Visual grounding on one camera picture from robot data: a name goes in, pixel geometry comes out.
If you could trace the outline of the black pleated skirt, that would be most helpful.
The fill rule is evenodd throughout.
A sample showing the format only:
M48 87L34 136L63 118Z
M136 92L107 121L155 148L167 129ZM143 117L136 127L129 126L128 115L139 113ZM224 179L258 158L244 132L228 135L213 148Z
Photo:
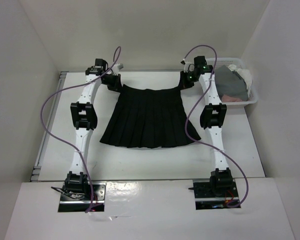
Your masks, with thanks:
M179 82L153 90L123 85L100 143L125 148L176 148L201 140L187 119Z

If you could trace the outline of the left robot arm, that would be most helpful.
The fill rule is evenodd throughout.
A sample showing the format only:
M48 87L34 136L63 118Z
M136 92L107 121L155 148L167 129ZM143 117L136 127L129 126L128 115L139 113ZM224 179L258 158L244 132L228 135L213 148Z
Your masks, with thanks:
M122 63L116 63L109 69L105 60L97 58L94 65L85 71L85 86L80 97L70 105L75 128L75 149L62 190L73 199L96 199L86 170L90 140L98 124L93 103L101 84L115 90L121 87L119 72L123 67Z

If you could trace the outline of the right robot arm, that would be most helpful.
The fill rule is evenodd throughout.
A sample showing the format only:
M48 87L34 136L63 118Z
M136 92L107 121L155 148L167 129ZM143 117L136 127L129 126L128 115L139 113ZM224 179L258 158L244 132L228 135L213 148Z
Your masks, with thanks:
M227 113L227 106L222 103L216 83L215 67L209 65L204 56L197 56L194 62L183 59L183 71L180 72L180 81L184 89L199 82L204 92L205 107L200 115L199 122L212 145L214 170L209 179L209 192L215 197L224 197L231 189L233 177L224 155L222 126Z

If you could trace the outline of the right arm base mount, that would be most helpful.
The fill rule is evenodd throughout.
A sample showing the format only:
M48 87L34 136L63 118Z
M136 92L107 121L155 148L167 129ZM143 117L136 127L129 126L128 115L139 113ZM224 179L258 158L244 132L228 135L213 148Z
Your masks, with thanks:
M236 182L230 187L221 190L213 190L209 180L195 179L192 181L196 210L229 209L227 204L236 205L240 202Z

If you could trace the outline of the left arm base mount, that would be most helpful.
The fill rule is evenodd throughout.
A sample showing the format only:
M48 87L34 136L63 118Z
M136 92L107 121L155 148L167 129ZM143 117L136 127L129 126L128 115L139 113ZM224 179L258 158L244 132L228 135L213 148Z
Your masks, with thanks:
M93 186L93 202L90 212L103 212L105 209L106 186L105 182L94 181ZM65 187L54 187L51 189L60 193L58 212L59 213L75 213L85 212L91 204L91 189L87 186L87 193L82 190L66 190Z

